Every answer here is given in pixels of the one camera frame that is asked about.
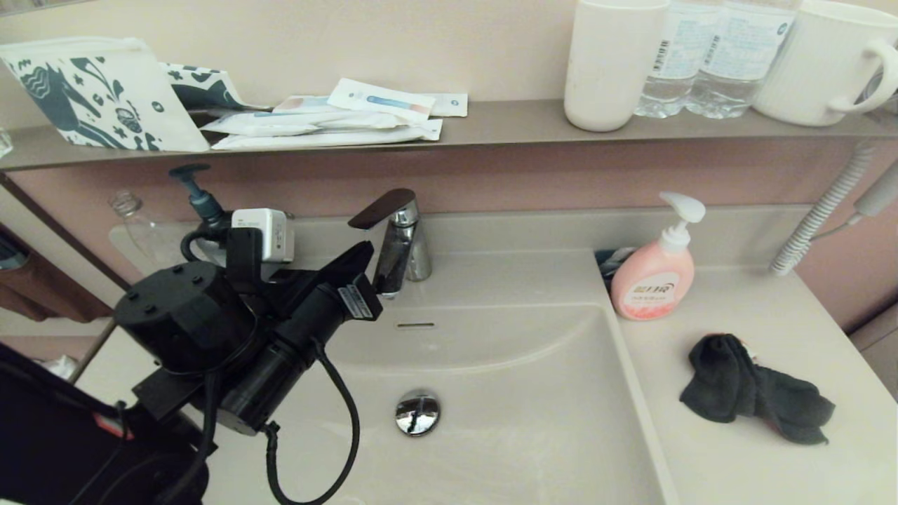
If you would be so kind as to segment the small white sachet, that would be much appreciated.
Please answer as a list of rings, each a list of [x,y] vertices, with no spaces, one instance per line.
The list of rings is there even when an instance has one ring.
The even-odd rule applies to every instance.
[[[469,111],[468,93],[423,93],[423,96],[434,98],[430,117],[467,117]]]

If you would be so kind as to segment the white tumbler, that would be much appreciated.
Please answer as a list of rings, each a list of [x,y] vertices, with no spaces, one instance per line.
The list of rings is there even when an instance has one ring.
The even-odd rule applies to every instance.
[[[577,0],[563,108],[577,128],[607,133],[634,114],[671,0]]]

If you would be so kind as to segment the dark grey pump bottle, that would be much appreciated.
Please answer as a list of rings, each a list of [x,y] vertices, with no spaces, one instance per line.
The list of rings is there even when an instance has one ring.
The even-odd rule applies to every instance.
[[[231,226],[233,213],[225,211],[217,198],[196,182],[196,174],[209,169],[208,163],[183,164],[168,170],[168,175],[186,188],[189,204],[206,227],[216,231],[225,230]]]

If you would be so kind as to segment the white hair dryer handset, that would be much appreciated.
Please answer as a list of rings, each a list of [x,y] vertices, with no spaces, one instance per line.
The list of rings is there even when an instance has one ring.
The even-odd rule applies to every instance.
[[[889,205],[898,199],[898,158],[876,179],[872,185],[853,203],[853,214],[840,226],[834,227],[828,232],[817,234],[810,239],[811,243],[817,242],[841,230],[855,226],[867,217],[876,217]]]

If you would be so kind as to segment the clear labelled water bottle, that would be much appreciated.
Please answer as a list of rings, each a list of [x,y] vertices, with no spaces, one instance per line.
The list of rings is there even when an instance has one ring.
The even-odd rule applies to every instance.
[[[665,119],[683,111],[722,9],[723,0],[671,0],[635,115]]]
[[[708,119],[741,117],[753,105],[803,1],[723,0],[687,110]]]

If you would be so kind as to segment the long white sachet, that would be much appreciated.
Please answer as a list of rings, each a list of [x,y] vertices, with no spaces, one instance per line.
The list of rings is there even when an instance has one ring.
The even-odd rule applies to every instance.
[[[278,137],[304,135],[330,129],[392,129],[408,125],[389,113],[339,111],[318,113],[231,113],[202,126],[200,130],[228,135]]]
[[[436,142],[440,140],[443,122],[443,119],[429,119],[419,124],[392,129],[346,130],[306,135],[283,135],[283,137],[228,135],[213,144],[211,148],[216,151],[243,151],[379,146],[380,144],[398,144],[418,140]]]

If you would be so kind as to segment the white ribbed mug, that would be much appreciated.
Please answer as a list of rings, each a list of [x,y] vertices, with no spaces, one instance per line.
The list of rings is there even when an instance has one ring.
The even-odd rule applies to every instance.
[[[804,0],[754,111],[804,127],[872,112],[898,92],[898,15]]]

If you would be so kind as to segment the pink soap pump bottle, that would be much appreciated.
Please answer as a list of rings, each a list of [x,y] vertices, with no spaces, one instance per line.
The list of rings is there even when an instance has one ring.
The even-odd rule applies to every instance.
[[[678,221],[658,239],[639,247],[620,265],[610,282],[610,300],[619,316],[651,321],[677,308],[692,287],[695,265],[688,227],[703,220],[705,205],[682,193],[659,195],[676,212]]]

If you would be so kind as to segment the brown wall shelf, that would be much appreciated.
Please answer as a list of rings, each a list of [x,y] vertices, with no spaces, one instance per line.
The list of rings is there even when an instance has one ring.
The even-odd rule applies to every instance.
[[[749,111],[737,119],[708,119],[683,112],[667,119],[632,118],[609,133],[574,127],[560,100],[500,100],[472,102],[465,118],[446,118],[439,141],[358,146],[360,152],[416,152],[457,148],[543,146],[543,144],[645,143],[693,140],[898,140],[898,117],[874,111],[850,114],[833,126],[805,127],[776,121]],[[73,146],[48,126],[15,129],[13,151],[0,158],[0,173],[105,164],[209,163],[235,156],[304,156],[349,153],[353,146],[330,148],[269,148],[192,152],[151,152]]]

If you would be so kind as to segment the white toothbrush packet blue print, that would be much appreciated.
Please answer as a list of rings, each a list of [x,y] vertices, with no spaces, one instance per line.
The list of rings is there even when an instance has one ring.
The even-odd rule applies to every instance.
[[[408,123],[429,119],[436,99],[426,95],[392,90],[375,84],[341,78],[327,99],[327,105],[347,111],[388,113]]]

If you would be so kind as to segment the chrome faucet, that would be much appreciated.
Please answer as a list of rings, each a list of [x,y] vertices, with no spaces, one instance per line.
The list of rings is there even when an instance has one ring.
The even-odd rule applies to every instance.
[[[382,221],[386,228],[373,287],[381,297],[394,299],[407,281],[426,281],[433,273],[416,192],[407,188],[386,191],[347,223],[369,230]]]

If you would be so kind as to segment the large white patterned pouch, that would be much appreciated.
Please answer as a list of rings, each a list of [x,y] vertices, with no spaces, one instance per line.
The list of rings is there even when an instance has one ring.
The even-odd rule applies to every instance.
[[[0,61],[74,146],[209,150],[163,66],[141,39],[68,37],[4,44]]]

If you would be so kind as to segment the pale pink sachet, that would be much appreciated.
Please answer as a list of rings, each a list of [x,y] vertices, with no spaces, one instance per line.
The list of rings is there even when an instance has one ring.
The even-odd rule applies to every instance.
[[[272,113],[331,113],[341,109],[328,104],[328,95],[291,95],[272,109]]]

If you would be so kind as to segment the chrome drain stopper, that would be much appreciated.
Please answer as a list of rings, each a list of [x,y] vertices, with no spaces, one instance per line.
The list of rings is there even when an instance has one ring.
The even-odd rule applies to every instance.
[[[437,395],[426,389],[404,394],[395,407],[394,421],[400,432],[411,438],[423,437],[436,428],[441,418]]]

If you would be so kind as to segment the small white patterned pouch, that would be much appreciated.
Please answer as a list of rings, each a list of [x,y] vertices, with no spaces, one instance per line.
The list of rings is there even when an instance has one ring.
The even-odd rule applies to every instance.
[[[228,109],[228,111],[271,111],[270,105],[252,105],[241,99],[229,73],[207,67],[160,63],[177,98],[190,111]]]

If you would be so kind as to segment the beige sink basin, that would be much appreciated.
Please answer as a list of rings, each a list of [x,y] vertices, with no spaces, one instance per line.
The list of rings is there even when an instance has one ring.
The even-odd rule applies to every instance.
[[[361,418],[328,505],[680,505],[596,304],[389,307],[326,352]],[[441,418],[411,438],[394,412],[417,389]]]

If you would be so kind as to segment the empty clear plastic bottle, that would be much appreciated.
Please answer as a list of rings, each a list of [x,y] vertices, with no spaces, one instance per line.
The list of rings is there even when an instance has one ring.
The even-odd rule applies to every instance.
[[[131,191],[117,191],[108,204],[121,218],[131,242],[155,269],[185,262],[180,250],[184,231],[179,224],[161,220]]]

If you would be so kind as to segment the shrink-wrapped water bottle pack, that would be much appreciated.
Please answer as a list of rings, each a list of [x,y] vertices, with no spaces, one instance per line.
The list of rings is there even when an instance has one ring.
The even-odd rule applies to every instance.
[[[45,370],[54,374],[54,376],[60,377],[65,381],[70,380],[79,368],[79,361],[77,359],[64,354],[52,359],[35,358],[33,361],[36,364],[41,365]]]

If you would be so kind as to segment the dark packet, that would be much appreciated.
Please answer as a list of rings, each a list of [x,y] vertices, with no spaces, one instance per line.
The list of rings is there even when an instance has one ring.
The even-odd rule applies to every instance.
[[[600,275],[602,276],[604,287],[608,292],[610,292],[610,286],[612,285],[616,272],[619,271],[619,268],[622,267],[623,263],[632,256],[632,253],[635,253],[635,250],[638,250],[638,247],[625,247],[615,250],[596,250],[596,252],[594,252],[594,259],[596,260]]]

